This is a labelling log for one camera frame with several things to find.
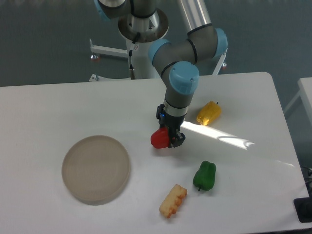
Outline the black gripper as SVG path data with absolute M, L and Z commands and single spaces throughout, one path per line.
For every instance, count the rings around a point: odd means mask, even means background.
M 157 107 L 156 118 L 160 127 L 166 127 L 169 136 L 168 148 L 175 148 L 181 146 L 186 139 L 185 135 L 180 131 L 180 127 L 184 122 L 185 115 L 180 117 L 171 116 L 164 112 L 164 104 Z

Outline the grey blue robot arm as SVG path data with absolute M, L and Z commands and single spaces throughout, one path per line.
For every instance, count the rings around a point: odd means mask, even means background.
M 100 53 L 125 56 L 131 79 L 151 72 L 166 86 L 164 102 L 156 111 L 159 129 L 151 136 L 152 146 L 180 146 L 185 140 L 180 127 L 199 83 L 196 64 L 216 57 L 224 60 L 226 34 L 213 26 L 202 0 L 178 2 L 187 29 L 186 40 L 178 44 L 165 39 L 168 19 L 154 0 L 97 0 L 94 4 L 103 20 L 118 19 L 119 32 L 127 43 L 126 50 L 102 48 Z

